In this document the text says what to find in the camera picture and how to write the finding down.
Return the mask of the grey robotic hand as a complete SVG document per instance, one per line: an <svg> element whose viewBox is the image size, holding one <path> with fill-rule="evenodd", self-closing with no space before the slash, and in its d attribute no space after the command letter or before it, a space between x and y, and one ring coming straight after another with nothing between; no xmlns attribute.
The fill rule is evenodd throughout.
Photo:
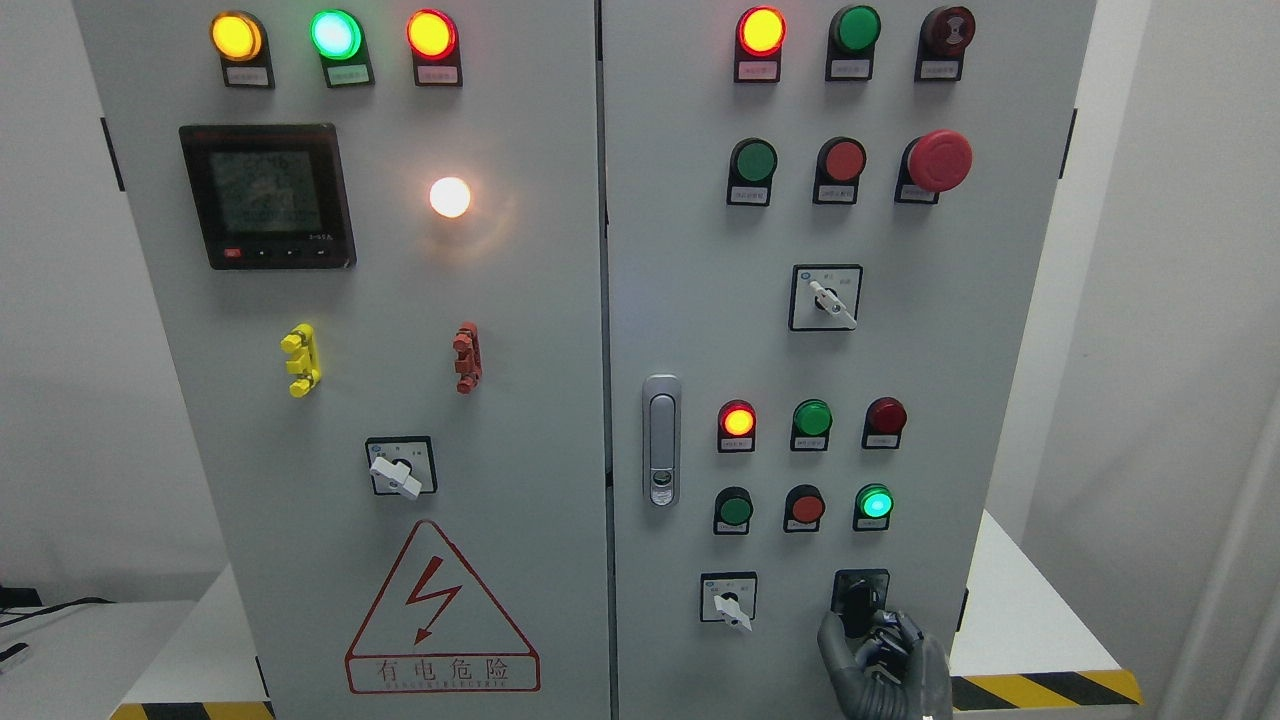
<svg viewBox="0 0 1280 720"><path fill-rule="evenodd" d="M954 696L943 644L906 614L876 610L855 650L842 619L827 612L817 642L847 719L951 719Z"/></svg>

